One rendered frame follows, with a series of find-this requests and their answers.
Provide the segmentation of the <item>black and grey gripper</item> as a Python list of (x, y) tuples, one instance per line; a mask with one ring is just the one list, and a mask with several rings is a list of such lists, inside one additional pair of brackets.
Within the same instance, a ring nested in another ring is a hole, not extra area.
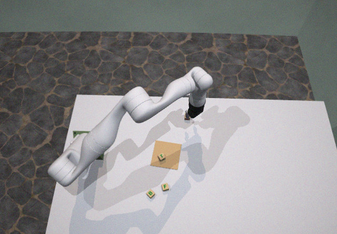
[(189, 119), (189, 117), (195, 118), (196, 116), (198, 116), (199, 114), (203, 112), (204, 105), (206, 102), (206, 97), (201, 101), (196, 101), (192, 99), (190, 94), (183, 96), (183, 98), (185, 97), (189, 97), (189, 109), (185, 111), (186, 112), (185, 117), (187, 119)]

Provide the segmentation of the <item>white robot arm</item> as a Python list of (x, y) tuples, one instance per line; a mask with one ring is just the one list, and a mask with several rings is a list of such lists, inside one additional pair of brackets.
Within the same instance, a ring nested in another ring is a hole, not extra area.
[(183, 77), (171, 82), (157, 103), (142, 87), (131, 89), (89, 133), (78, 134), (70, 142), (70, 146), (51, 164), (48, 174), (60, 185), (69, 186), (113, 145), (126, 112), (136, 123), (145, 122), (187, 94), (196, 101), (203, 100), (212, 83), (209, 74), (200, 67), (194, 67)]

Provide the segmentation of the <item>tan flat mat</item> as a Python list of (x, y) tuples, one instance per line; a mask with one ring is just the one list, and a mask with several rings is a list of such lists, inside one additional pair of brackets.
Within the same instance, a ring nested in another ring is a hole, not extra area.
[[(177, 170), (181, 153), (181, 144), (155, 140), (151, 166)], [(164, 153), (166, 159), (160, 161), (158, 155)]]

